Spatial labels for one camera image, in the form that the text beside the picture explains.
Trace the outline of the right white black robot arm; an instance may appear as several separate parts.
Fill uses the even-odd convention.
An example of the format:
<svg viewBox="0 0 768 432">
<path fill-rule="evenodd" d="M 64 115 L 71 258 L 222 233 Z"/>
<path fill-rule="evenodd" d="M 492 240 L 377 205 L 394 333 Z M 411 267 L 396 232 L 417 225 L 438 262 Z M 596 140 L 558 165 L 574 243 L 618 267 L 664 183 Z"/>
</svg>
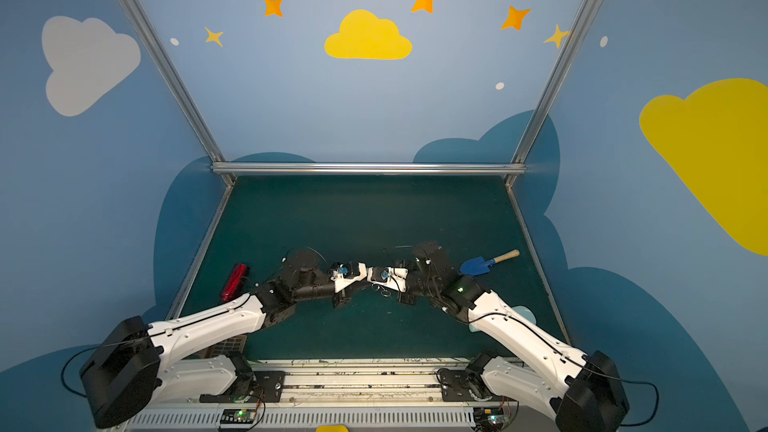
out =
<svg viewBox="0 0 768 432">
<path fill-rule="evenodd" d="M 457 321 L 496 340 L 522 361 L 480 360 L 476 374 L 496 396 L 515 399 L 550 418 L 561 431 L 616 431 L 630 403 L 615 362 L 587 354 L 529 321 L 477 277 L 450 265 L 435 243 L 416 246 L 415 259 L 385 273 L 401 292 L 423 296 Z"/>
</svg>

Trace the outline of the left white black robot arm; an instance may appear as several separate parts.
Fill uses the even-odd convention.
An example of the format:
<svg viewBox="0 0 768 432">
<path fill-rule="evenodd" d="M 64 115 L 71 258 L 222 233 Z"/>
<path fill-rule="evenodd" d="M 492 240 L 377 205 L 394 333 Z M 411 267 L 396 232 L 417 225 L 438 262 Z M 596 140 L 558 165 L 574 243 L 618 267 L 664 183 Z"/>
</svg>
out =
<svg viewBox="0 0 768 432">
<path fill-rule="evenodd" d="M 272 327 L 293 315 L 300 301 L 341 299 L 344 290 L 367 279 L 362 262 L 334 263 L 325 271 L 298 254 L 229 302 L 169 321 L 121 321 L 79 371 L 95 426 L 110 428 L 140 412 L 169 387 L 161 373 L 192 353 Z"/>
</svg>

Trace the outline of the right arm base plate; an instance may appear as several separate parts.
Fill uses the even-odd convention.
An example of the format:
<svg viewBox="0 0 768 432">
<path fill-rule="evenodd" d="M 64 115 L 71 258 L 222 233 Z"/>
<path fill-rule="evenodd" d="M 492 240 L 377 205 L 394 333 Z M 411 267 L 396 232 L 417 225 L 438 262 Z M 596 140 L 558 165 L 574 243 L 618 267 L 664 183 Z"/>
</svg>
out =
<svg viewBox="0 0 768 432">
<path fill-rule="evenodd" d="M 435 378 L 443 402 L 516 403 L 512 398 L 492 393 L 479 374 L 466 369 L 440 368 L 435 373 Z"/>
</svg>

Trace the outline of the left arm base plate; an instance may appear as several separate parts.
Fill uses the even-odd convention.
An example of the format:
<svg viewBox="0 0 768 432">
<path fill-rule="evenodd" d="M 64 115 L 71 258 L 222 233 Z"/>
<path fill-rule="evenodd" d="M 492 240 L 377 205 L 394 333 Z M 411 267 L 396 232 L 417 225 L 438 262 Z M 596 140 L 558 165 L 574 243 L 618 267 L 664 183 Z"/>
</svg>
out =
<svg viewBox="0 0 768 432">
<path fill-rule="evenodd" d="M 238 376 L 234 383 L 218 395 L 201 394 L 200 403 L 267 404 L 281 400 L 286 373 L 279 370 L 257 370 Z"/>
</svg>

